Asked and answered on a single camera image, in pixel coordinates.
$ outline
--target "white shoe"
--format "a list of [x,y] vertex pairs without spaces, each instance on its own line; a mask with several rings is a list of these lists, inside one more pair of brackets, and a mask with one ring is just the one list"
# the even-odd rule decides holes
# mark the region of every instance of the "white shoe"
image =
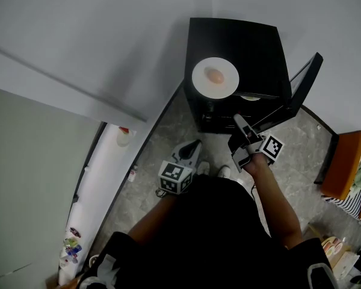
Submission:
[[210,163],[207,161],[201,161],[197,168],[197,175],[206,175],[210,174]]
[[227,165],[223,165],[218,172],[218,178],[230,179],[231,169]]

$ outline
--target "striped cloth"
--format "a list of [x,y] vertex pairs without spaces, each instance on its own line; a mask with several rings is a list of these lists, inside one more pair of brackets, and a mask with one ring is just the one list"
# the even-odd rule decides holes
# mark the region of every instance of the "striped cloth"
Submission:
[[337,207],[343,209],[346,213],[348,213],[351,217],[358,220],[361,224],[361,219],[359,219],[359,214],[361,210],[361,190],[356,193],[353,197],[350,196],[350,193],[346,197],[345,200],[339,200],[332,197],[327,197],[322,195],[322,199],[326,202],[331,202],[335,204]]

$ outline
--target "gray tile floor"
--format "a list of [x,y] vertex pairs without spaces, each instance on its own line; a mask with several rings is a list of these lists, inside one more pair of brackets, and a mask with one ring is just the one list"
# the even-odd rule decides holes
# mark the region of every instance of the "gray tile floor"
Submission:
[[[361,247],[361,226],[332,204],[321,200],[317,185],[313,184],[327,152],[331,135],[318,122],[300,110],[297,116],[268,132],[286,145],[278,161],[271,168],[301,223],[302,230],[313,223],[329,236],[345,237],[354,250]],[[134,182],[126,182],[110,214],[94,242],[91,254],[99,253],[114,231],[128,232],[159,201],[155,195],[157,174],[171,150],[186,140],[201,139],[201,160],[211,165],[211,175],[227,164],[232,169],[232,179],[243,181],[250,191],[253,180],[242,171],[239,173],[227,146],[229,135],[202,134],[197,132],[183,90],[180,90],[156,127],[137,164]],[[262,223],[267,229],[262,205],[254,191]]]

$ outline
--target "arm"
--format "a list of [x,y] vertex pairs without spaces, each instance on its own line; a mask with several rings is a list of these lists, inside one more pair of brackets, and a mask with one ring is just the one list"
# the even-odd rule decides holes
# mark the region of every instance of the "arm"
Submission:
[[128,235],[140,245],[149,243],[167,220],[175,206],[176,199],[177,197],[173,195],[162,198],[150,212],[132,227]]
[[244,168],[257,186],[271,236],[288,249],[303,242],[297,215],[281,192],[265,156],[254,154]]

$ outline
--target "forearm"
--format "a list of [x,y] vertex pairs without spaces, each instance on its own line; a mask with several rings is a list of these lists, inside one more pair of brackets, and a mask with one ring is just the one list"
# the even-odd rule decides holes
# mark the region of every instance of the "forearm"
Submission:
[[298,217],[267,164],[254,176],[254,181],[271,236],[288,248],[301,243],[303,239]]
[[173,210],[176,199],[177,197],[172,195],[162,198],[150,212],[132,227],[128,235],[141,245],[152,241]]

